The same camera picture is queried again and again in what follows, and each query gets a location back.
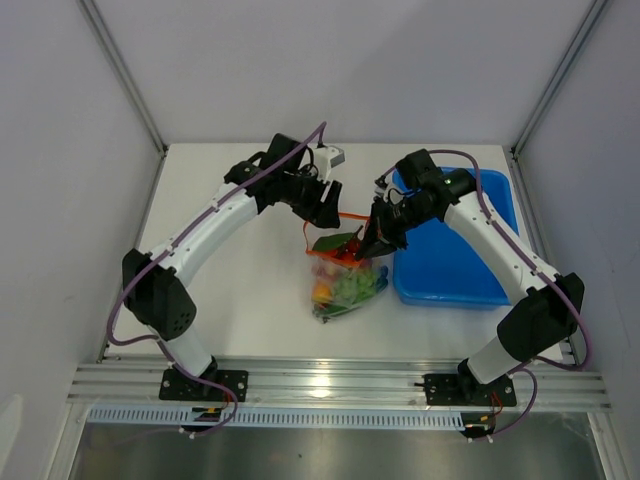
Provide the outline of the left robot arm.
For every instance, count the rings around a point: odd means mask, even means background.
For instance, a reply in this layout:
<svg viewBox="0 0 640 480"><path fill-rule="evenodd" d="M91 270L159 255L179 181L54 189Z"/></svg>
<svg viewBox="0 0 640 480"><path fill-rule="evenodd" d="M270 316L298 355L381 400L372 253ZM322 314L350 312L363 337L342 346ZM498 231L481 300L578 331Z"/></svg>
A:
<svg viewBox="0 0 640 480"><path fill-rule="evenodd" d="M230 168L181 231L149 252L132 249L124 256L118 303L148 329L147 339L166 353L192 398L204 400L215 392L217 362L194 327L191 281L233 233L278 203L316 227L338 228L342 185L329 176L344 160L343 150L324 144L320 131L303 142L276 134L266 150Z"/></svg>

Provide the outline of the yellow orange mango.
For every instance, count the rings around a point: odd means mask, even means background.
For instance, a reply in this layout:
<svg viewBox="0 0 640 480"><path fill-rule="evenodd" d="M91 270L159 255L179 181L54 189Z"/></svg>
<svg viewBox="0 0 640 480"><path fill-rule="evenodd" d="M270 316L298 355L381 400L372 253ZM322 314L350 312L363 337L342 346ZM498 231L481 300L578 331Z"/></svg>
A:
<svg viewBox="0 0 640 480"><path fill-rule="evenodd" d="M311 299L315 303L329 303L332 300L330 286L323 282L317 282L312 289Z"/></svg>

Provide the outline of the red cherry bunch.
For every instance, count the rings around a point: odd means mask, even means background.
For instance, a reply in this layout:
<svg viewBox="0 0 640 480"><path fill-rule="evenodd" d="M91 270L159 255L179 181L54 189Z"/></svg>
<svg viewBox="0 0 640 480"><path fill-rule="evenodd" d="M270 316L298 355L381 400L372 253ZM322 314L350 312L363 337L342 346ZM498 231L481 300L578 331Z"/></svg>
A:
<svg viewBox="0 0 640 480"><path fill-rule="evenodd" d="M356 253L361 246L358 227L352 232L342 232L319 237L310 253L315 258L314 273L323 279L337 279L360 266Z"/></svg>

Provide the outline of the clear zip bag orange zipper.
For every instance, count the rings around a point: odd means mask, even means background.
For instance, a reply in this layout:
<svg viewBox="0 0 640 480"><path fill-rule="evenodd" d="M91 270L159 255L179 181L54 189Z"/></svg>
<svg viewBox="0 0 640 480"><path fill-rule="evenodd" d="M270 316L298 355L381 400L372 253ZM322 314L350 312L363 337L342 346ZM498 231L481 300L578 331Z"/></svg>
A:
<svg viewBox="0 0 640 480"><path fill-rule="evenodd" d="M369 218L341 212L337 229L303 224L305 253L311 261L311 305L322 323L351 313L378 297L389 284L389 268L381 258L357 260Z"/></svg>

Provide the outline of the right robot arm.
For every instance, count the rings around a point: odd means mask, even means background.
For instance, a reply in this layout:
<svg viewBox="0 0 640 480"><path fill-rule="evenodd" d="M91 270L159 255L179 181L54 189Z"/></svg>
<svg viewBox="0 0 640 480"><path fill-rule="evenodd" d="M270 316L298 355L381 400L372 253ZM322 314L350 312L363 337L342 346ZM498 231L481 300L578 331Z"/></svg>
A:
<svg viewBox="0 0 640 480"><path fill-rule="evenodd" d="M543 355L548 348L576 332L585 333L580 313L585 287L577 274L560 274L522 242L491 204L479 168L445 173L432 156L420 149L395 164L406 188L398 201L386 196L385 177L377 179L378 191L355 257L369 259L404 250L409 231L438 220L465 240L489 268L512 308L498 324L495 337L457 367L458 395L475 404L529 362L550 364Z"/></svg>

